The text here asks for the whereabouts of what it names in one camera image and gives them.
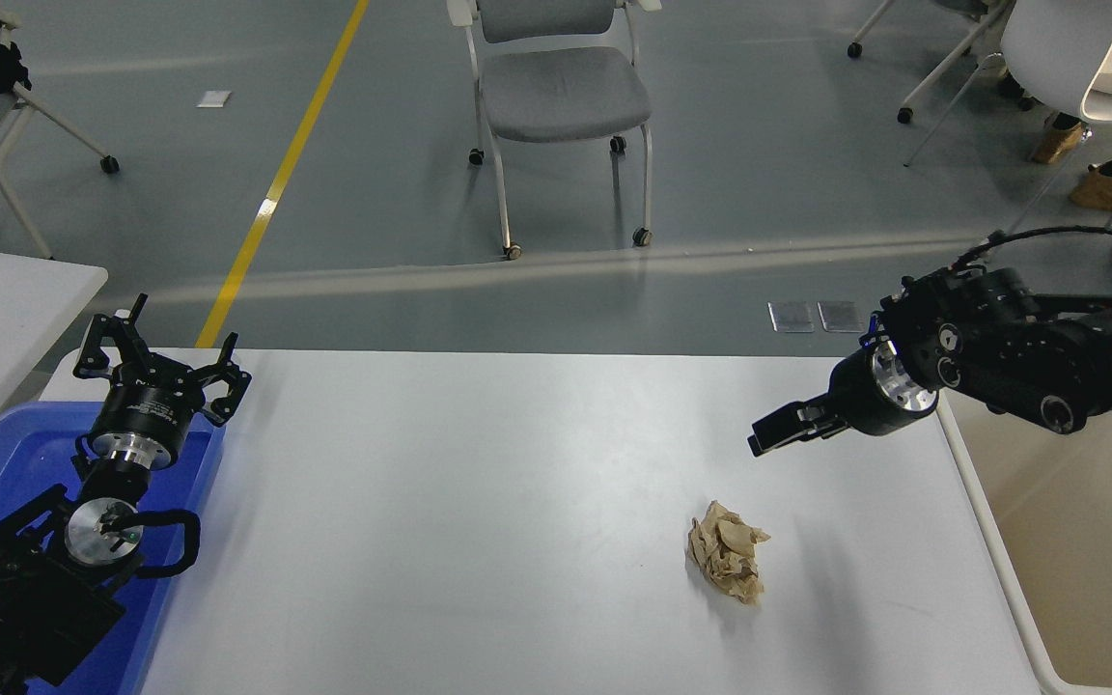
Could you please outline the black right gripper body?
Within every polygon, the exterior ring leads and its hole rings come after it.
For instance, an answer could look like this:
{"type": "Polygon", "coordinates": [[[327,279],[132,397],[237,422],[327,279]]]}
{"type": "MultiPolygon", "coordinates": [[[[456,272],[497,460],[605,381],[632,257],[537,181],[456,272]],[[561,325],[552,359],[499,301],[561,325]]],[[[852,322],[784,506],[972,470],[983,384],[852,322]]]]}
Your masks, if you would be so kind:
{"type": "Polygon", "coordinates": [[[909,427],[910,417],[878,387],[875,353],[876,347],[862,347],[835,366],[830,375],[830,409],[852,430],[883,436],[909,427]]]}

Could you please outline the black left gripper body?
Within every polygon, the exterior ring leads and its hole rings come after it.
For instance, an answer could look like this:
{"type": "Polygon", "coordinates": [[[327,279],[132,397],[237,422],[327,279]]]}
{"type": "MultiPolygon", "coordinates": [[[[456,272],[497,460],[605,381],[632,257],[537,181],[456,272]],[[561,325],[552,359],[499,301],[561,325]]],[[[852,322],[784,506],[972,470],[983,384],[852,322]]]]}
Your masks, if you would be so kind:
{"type": "Polygon", "coordinates": [[[146,455],[181,451],[198,395],[191,384],[153,384],[108,375],[110,391],[92,429],[90,445],[98,455],[135,449],[146,455]]]}

